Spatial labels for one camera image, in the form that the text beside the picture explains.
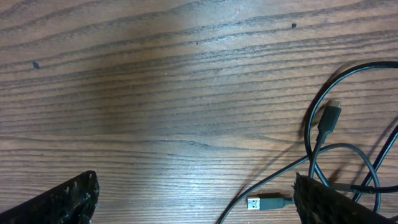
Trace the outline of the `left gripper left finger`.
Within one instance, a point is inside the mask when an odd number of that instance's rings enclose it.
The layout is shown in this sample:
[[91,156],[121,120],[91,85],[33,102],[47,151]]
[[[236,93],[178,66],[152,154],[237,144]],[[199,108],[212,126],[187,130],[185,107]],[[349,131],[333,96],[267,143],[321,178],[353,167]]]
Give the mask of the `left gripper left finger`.
[[89,224],[100,194],[96,172],[80,175],[1,213],[4,224]]

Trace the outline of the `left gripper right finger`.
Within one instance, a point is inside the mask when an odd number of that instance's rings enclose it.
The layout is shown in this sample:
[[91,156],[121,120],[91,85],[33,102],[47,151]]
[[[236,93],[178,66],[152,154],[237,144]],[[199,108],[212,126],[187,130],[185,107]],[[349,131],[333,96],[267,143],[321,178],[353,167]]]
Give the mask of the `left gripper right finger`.
[[302,223],[395,223],[305,175],[296,175],[293,200]]

